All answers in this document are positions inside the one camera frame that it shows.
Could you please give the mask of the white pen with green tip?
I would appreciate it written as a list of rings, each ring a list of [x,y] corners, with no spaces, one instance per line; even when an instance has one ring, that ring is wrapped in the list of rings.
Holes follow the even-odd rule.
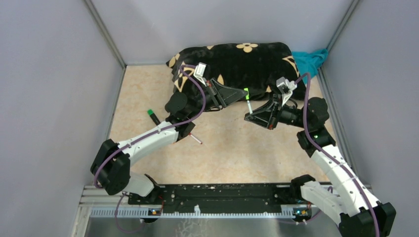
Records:
[[[248,106],[248,109],[249,109],[249,114],[252,114],[253,113],[253,110],[252,110],[252,107],[251,107],[250,100],[247,100],[247,106]]]

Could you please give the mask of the black marker with green tip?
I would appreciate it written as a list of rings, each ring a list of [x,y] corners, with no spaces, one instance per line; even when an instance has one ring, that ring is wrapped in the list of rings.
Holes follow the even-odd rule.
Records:
[[[156,114],[153,112],[152,109],[149,109],[147,111],[147,114],[148,114],[148,116],[150,117],[150,119],[153,121],[153,123],[155,125],[159,125],[161,123],[160,120],[158,119],[158,117],[156,116]]]

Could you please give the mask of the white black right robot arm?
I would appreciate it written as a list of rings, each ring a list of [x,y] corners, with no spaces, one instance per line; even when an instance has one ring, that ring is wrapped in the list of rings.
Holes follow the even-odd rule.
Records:
[[[317,206],[335,222],[343,237],[389,236],[396,216],[394,206],[382,203],[362,184],[325,128],[328,118],[328,105],[323,98],[309,98],[298,109],[283,104],[276,94],[245,115],[246,121],[269,130],[279,122],[303,128],[297,134],[298,143],[326,174],[332,190],[323,188],[310,175],[303,175],[292,180],[293,202],[308,201]]]

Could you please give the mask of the clear highlighter with green cap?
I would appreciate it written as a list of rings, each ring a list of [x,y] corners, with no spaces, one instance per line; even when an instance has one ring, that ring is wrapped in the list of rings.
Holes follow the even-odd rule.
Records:
[[[244,88],[244,91],[246,92],[245,99],[248,101],[250,99],[249,89],[246,87]]]

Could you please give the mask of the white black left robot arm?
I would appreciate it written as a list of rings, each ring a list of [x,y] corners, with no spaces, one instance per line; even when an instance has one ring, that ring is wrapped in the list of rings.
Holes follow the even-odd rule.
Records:
[[[159,148],[187,137],[195,127],[193,120],[204,111],[212,107],[221,110],[249,94],[247,88],[224,86],[215,79],[192,82],[199,90],[198,95],[191,97],[175,92],[165,105],[169,117],[155,128],[121,142],[108,139],[102,143],[90,168],[95,187],[111,196],[128,192],[139,195],[146,204],[155,203],[158,185],[147,175],[131,173],[131,166]]]

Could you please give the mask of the white marker with red tip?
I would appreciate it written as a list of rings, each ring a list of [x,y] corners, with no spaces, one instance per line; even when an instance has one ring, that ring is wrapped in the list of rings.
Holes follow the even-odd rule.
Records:
[[[194,136],[193,134],[190,134],[190,137],[192,137],[195,141],[197,141],[199,144],[203,144],[203,142],[198,139],[196,136]]]

